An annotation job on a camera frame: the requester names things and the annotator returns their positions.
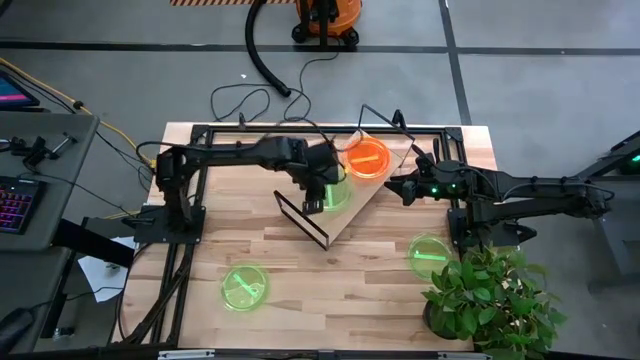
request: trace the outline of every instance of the transparent petri dish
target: transparent petri dish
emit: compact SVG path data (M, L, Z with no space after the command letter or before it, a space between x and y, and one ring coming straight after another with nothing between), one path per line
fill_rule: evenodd
M267 274L258 266L235 266L224 277L221 292L229 310L255 310L264 303L269 293Z
M344 178L344 172L340 169L340 179ZM339 211L344 209L351 199L351 180L350 177L344 178L343 181L335 185L327 185L324 197L325 211Z
M430 281L431 273L440 274L452 259L449 248L436 237L420 234L413 238L409 251L409 267L420 279Z
M363 179L375 179L386 173L391 162L389 148L380 140L365 136L347 145L345 166L348 171Z

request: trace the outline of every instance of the concrete floor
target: concrete floor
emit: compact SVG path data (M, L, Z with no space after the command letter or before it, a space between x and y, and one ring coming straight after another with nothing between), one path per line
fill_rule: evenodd
M449 0L448 5L462 47L640 47L640 3L634 0ZM0 40L242 45L247 10L172 8L168 0L19 0L0 19ZM403 53L341 54L312 65L304 78L313 100L310 118L353 122L360 105L368 103L386 114L400 108L411 124L465 120L449 55L401 48L451 45L440 10L437 0L364 0L357 24L362 44L395 46ZM257 43L291 44L294 24L292 5L266 6ZM160 139L167 121L210 121L209 93L217 86L262 82L241 47L230 52L1 49L0 56L81 99L137 142ZM289 84L296 84L306 60L318 56L262 54ZM459 62L470 120L490 127L498 165L513 175L572 175L638 130L639 56L460 55ZM223 112L244 94L229 91L216 104ZM263 101L249 101L245 114ZM264 119L279 120L285 106L274 94ZM126 148L114 134L102 133ZM146 198L136 172L100 141L94 142L79 183L129 209ZM66 216L79 220L114 212L78 190ZM524 249L531 261L548 267L550 290L564 299L559 307L569 315L554 349L640 358L638 289L587 292L588 280L612 271L591 222L555 216L525 223L539 236Z

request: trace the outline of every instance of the keyboard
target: keyboard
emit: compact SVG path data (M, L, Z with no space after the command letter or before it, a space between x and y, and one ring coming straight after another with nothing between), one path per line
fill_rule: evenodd
M45 183L0 176L0 233L23 234Z

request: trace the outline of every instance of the orange liquid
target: orange liquid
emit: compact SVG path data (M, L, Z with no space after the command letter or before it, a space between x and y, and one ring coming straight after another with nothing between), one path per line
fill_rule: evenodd
M372 137L365 137L348 145L347 167L358 177L376 178L384 174L390 162L389 149L384 143Z

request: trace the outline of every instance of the wooden tabletop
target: wooden tabletop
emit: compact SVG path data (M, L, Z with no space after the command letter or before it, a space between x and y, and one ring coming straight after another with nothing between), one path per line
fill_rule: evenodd
M163 141L188 143L193 125L168 123ZM495 169L488 128L462 129L469 164ZM261 135L217 133L214 142L252 142ZM313 134L288 136L318 138ZM376 137L392 150L406 149L407 140L401 135ZM432 139L416 136L417 144L427 151L432 148ZM398 172L414 169L414 158L409 155ZM180 347L473 348L470 341L439 338L423 324L425 299L420 292L431 285L409 270L407 259L409 244L420 233L436 236L451 248L445 217L448 201L419 199L404 207L397 195L382 188L329 251L324 251L281 214L274 189L285 196L299 191L286 173L257 166L209 170L203 201L207 220L191 270ZM155 187L149 203L163 203ZM158 296L166 251L166 245L150 246L131 270L122 314L126 333L142 320ZM227 310L220 287L230 266L242 263L261 265L271 285L265 304L246 313ZM163 336L170 320L167 316Z

